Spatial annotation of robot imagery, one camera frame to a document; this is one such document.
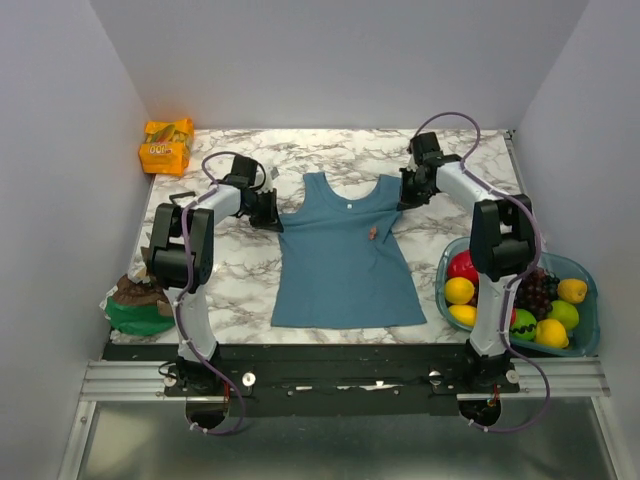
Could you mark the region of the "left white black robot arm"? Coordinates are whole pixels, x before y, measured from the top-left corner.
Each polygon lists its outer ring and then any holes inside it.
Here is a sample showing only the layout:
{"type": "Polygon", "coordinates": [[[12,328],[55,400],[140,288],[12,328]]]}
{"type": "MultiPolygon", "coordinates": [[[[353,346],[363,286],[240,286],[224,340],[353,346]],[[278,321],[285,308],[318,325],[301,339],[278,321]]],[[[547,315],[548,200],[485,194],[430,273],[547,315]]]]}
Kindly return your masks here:
{"type": "Polygon", "coordinates": [[[216,226],[228,217],[249,219],[254,229],[281,233],[272,172],[235,152],[216,152],[201,163],[209,190],[181,206],[160,204],[155,212],[146,267],[162,287],[179,335],[178,366],[201,395],[230,379],[213,364],[218,347],[209,322],[206,285],[214,267],[216,226]]]}

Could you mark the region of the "blue tank top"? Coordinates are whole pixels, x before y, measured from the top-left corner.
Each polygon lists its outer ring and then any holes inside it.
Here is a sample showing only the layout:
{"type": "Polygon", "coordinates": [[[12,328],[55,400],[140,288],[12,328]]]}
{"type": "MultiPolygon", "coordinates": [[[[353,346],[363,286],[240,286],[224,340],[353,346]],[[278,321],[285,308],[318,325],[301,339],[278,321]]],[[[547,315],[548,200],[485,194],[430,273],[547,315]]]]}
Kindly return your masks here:
{"type": "Polygon", "coordinates": [[[393,235],[401,181],[382,175],[360,199],[346,199],[322,172],[303,177],[305,196],[284,214],[282,267],[271,324],[366,329],[426,321],[411,271],[393,235]],[[375,240],[369,230],[378,229],[375,240]]]}

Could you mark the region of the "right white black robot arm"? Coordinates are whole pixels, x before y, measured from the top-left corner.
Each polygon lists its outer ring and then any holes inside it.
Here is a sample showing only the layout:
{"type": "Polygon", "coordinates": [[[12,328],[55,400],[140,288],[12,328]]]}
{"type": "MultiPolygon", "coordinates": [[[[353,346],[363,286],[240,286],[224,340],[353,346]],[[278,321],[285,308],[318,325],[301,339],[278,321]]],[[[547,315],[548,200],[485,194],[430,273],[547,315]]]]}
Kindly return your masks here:
{"type": "Polygon", "coordinates": [[[463,159],[446,155],[434,133],[409,141],[411,161],[402,168],[399,211],[421,207],[445,193],[471,213],[469,251],[479,275],[476,323],[465,345],[460,379],[480,392],[511,369],[507,328],[515,291],[526,270],[538,263],[531,203],[486,184],[468,170],[463,159]]]}

